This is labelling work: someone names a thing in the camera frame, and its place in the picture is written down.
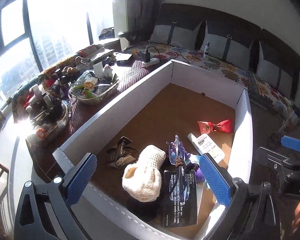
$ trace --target floral cushion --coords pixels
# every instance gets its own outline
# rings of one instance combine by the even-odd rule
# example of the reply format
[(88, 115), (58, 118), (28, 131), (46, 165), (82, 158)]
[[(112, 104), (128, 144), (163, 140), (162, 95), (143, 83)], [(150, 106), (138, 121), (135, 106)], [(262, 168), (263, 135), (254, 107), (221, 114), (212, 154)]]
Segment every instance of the floral cushion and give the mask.
[[(127, 48), (125, 50), (125, 53), (131, 53), (135, 57), (141, 58), (142, 52), (146, 49), (146, 46), (148, 45), (148, 42), (143, 42), (137, 46)], [(200, 50), (181, 49), (181, 56), (179, 53), (179, 48), (156, 43), (153, 45), (160, 52), (161, 59), (176, 59), (183, 62), (186, 62), (187, 59), (189, 64), (191, 65), (198, 66), (205, 70), (217, 73), (221, 76), (225, 76), (226, 78), (229, 78), (243, 85), (246, 88), (250, 86), (250, 78), (248, 71), (244, 71), (236, 66), (223, 62), (214, 57), (209, 57), (209, 59), (205, 60), (203, 59), (203, 52)], [(149, 51), (154, 54), (154, 57), (159, 58), (158, 51), (155, 48), (150, 47)]]
[[(124, 52), (142, 58), (142, 52), (148, 45), (149, 42), (145, 41), (126, 48)], [(217, 73), (243, 85), (248, 89), (251, 98), (257, 98), (258, 101), (262, 101), (266, 108), (275, 110), (282, 118), (285, 118), (289, 110), (292, 109), (292, 102), (288, 98), (250, 71), (242, 70), (214, 57), (209, 57), (209, 59), (205, 60), (203, 59), (203, 53), (199, 50), (181, 49), (182, 57), (179, 53), (179, 48), (156, 43), (151, 45), (158, 49), (161, 59), (176, 59), (183, 62), (186, 62), (187, 59), (191, 65)], [(154, 54), (154, 57), (159, 58), (158, 51), (155, 48), (150, 47), (149, 51)], [(300, 130), (300, 122), (295, 129)]]
[(286, 116), (288, 110), (292, 107), (292, 102), (259, 77), (254, 77), (258, 88), (258, 94), (271, 103), (277, 112)]

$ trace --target white cardboard box wall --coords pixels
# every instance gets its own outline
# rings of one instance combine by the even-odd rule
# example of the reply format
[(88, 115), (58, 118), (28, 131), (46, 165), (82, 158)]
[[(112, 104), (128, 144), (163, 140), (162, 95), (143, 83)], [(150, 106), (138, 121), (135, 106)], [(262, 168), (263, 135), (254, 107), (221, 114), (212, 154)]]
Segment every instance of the white cardboard box wall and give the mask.
[[(53, 155), (63, 171), (66, 173), (73, 166), (67, 156), (80, 161), (91, 149), (99, 152), (169, 83), (198, 93), (204, 92), (206, 96), (235, 109), (235, 134), (228, 171), (232, 177), (241, 177), (248, 183), (252, 161), (252, 119), (247, 90), (228, 78), (175, 60), (159, 67), (118, 95), (57, 149)], [(184, 239), (146, 224), (91, 183), (83, 196), (109, 220), (138, 239)], [(206, 236), (223, 210), (224, 206), (215, 204), (195, 240)]]

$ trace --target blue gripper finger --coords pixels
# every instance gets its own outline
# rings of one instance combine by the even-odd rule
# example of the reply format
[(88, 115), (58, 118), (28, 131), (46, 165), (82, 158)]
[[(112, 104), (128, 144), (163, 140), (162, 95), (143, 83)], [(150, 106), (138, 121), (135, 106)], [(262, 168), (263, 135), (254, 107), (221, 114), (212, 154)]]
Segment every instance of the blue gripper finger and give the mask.
[(287, 147), (291, 150), (300, 152), (300, 140), (297, 140), (289, 136), (283, 136), (281, 139), (281, 144), (282, 146)]
[(218, 202), (228, 207), (231, 202), (229, 185), (205, 154), (200, 156), (199, 166)]
[(84, 189), (86, 188), (88, 182), (90, 181), (93, 173), (96, 171), (97, 168), (97, 157), (92, 154), (87, 162), (82, 166), (80, 171), (72, 180), (71, 184), (67, 188), (67, 196), (66, 205), (71, 206), (76, 204)]

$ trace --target brown box bottom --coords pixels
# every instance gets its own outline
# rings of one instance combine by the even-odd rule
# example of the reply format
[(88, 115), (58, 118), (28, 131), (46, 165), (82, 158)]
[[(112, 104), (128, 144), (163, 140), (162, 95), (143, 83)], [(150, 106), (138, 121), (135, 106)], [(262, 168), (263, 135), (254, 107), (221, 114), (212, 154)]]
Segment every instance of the brown box bottom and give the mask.
[[(131, 146), (138, 150), (138, 154), (150, 144), (167, 151), (166, 141), (174, 141), (175, 135), (178, 134), (186, 151), (198, 154), (187, 138), (189, 133), (193, 133), (196, 137), (200, 135), (197, 122), (218, 123), (226, 119), (234, 121), (234, 109), (191, 90), (169, 84), (98, 153), (98, 168), (91, 182), (114, 200), (127, 206), (127, 200), (131, 197), (122, 188), (124, 169), (116, 169), (104, 164), (107, 162), (107, 149), (116, 146), (118, 140), (122, 136), (126, 136), (133, 141)], [(234, 135), (215, 132), (210, 133), (209, 136), (225, 153), (225, 158), (219, 165), (227, 168)], [(213, 205), (213, 193), (211, 190), (204, 188), (198, 214), (198, 224), (168, 230), (189, 239), (193, 238), (206, 221)], [(161, 227), (162, 218), (157, 217), (152, 223)]]

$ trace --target tag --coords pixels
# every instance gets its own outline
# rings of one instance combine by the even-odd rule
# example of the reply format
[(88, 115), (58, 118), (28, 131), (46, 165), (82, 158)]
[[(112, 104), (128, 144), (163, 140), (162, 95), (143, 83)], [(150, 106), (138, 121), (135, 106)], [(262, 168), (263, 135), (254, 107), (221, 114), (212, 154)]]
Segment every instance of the tag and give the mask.
[(94, 69), (94, 74), (96, 75), (96, 77), (103, 78), (103, 65), (102, 65), (102, 62), (99, 62), (99, 63), (93, 65), (93, 69)]
[[(178, 183), (174, 192), (170, 195), (163, 207), (163, 227), (175, 228), (196, 225), (198, 223), (197, 216), (197, 189), (195, 183), (194, 171), (186, 172), (189, 184), (189, 196), (186, 198), (185, 203), (177, 201)], [(170, 184), (176, 181), (176, 171), (164, 171), (164, 186), (166, 194), (170, 190)]]
[(218, 147), (218, 145), (216, 145), (208, 134), (204, 133), (196, 138), (192, 133), (190, 133), (187, 137), (200, 155), (209, 153), (216, 163), (219, 163), (225, 157), (225, 153)]

